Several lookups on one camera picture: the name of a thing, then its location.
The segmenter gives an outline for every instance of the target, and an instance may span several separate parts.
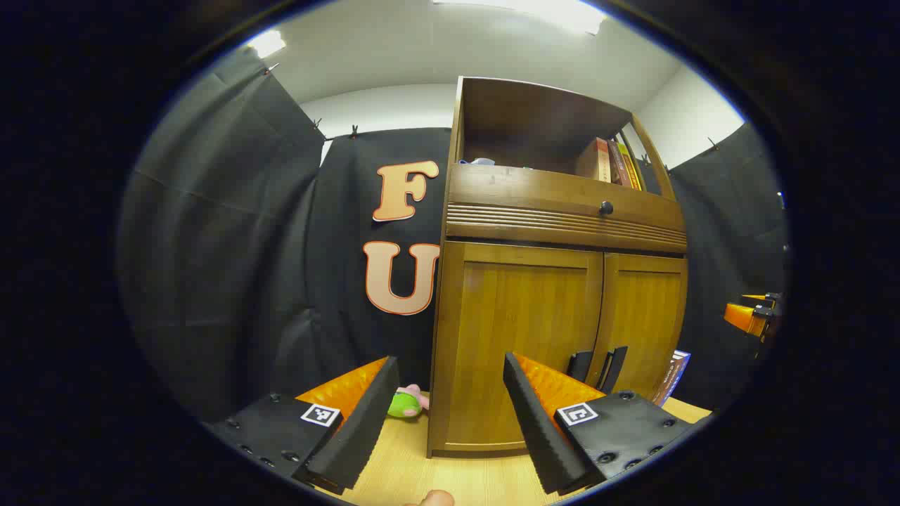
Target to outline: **green plush toy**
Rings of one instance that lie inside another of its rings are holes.
[[[394,393],[388,414],[396,418],[412,418],[428,409],[428,398],[422,395],[422,390],[417,384],[400,387]]]

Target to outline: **wooden floor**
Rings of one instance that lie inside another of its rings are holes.
[[[671,398],[662,408],[690,423],[709,414]],[[428,491],[441,489],[450,492],[458,506],[550,504],[560,499],[541,489],[528,455],[429,459],[427,437],[427,411],[413,420],[388,417],[356,486],[336,497],[360,506],[401,506],[418,504]]]

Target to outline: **wooden cabinet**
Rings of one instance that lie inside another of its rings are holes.
[[[604,254],[603,312],[587,384],[597,384],[602,357],[628,346],[617,390],[652,399],[678,346],[688,291],[684,258]]]
[[[442,261],[429,451],[522,448],[503,357],[564,371],[572,353],[594,349],[603,254],[447,241]]]
[[[643,145],[659,194],[575,174],[590,142],[614,137]],[[496,165],[459,163],[478,157]],[[502,380],[509,351],[565,371],[593,350],[594,386],[607,352],[628,346],[616,389],[652,397],[678,344],[688,238],[637,118],[557,88],[461,77],[445,188],[427,456],[524,447]]]

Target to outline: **ceiling light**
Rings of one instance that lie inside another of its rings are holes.
[[[265,58],[286,46],[284,41],[282,41],[281,39],[281,32],[279,32],[278,30],[269,30],[268,32],[262,32],[251,39],[250,42],[247,43],[247,45],[255,49],[256,54],[258,54],[260,58]]]
[[[432,0],[435,4],[485,5],[540,16],[579,32],[597,35],[606,15],[579,0]]]

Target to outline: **white ceiling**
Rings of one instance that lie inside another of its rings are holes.
[[[607,18],[591,36],[528,14],[431,0],[336,0],[276,27],[287,47],[265,59],[298,103],[458,76],[556,86],[638,111],[680,68]]]

